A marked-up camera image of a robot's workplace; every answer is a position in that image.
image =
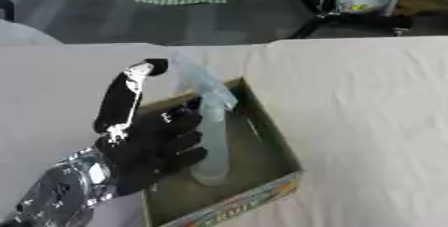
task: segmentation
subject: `black robotic finger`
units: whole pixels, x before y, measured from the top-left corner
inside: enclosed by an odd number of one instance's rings
[[[167,59],[148,58],[148,59],[145,59],[145,62],[147,62],[153,66],[153,69],[149,73],[149,76],[161,75],[168,70],[168,60]]]
[[[129,133],[141,137],[139,141],[143,141],[143,137],[153,137],[154,135],[164,140],[172,140],[196,129],[201,120],[202,117],[197,111],[192,111],[182,105],[168,111],[153,112],[143,116],[135,121]]]
[[[104,133],[110,126],[124,124],[132,119],[142,97],[139,89],[143,82],[141,75],[156,76],[167,69],[166,59],[146,59],[120,73],[106,91],[94,122],[95,132]]]
[[[95,132],[104,133],[111,125],[126,121],[129,105],[135,99],[135,94],[126,86],[126,80],[126,75],[120,73],[108,87],[98,117],[93,123]]]

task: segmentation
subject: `robotic hand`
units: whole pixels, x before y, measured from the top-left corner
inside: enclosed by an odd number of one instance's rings
[[[120,73],[94,122],[100,138],[47,170],[0,226],[85,226],[99,203],[139,192],[204,159],[206,150],[193,148],[201,137],[195,131],[198,101],[135,117],[144,80],[167,68],[166,60],[147,59]]]

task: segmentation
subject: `table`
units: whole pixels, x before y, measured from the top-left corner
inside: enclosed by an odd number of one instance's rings
[[[305,168],[297,193],[220,226],[442,227],[448,222],[448,37],[1,47],[0,215],[49,164],[89,146],[104,90],[125,66],[179,51],[243,76]],[[149,80],[148,103],[175,94]],[[141,226],[139,195],[90,226]]]

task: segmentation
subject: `spray bottle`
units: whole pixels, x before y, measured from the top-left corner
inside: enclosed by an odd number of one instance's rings
[[[200,146],[208,150],[208,155],[191,168],[191,174],[203,185],[222,184],[229,171],[225,113],[235,107],[237,99],[222,82],[179,54],[172,54],[170,61],[178,69],[181,89],[191,88],[202,98],[198,131],[202,133]]]

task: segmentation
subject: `cardboard tray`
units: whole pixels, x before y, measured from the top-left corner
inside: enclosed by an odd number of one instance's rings
[[[302,169],[243,79],[227,83],[238,99],[227,114],[230,172],[215,187],[198,184],[189,169],[143,193],[146,226],[211,226],[294,192]],[[193,95],[151,104],[148,113],[176,106]]]

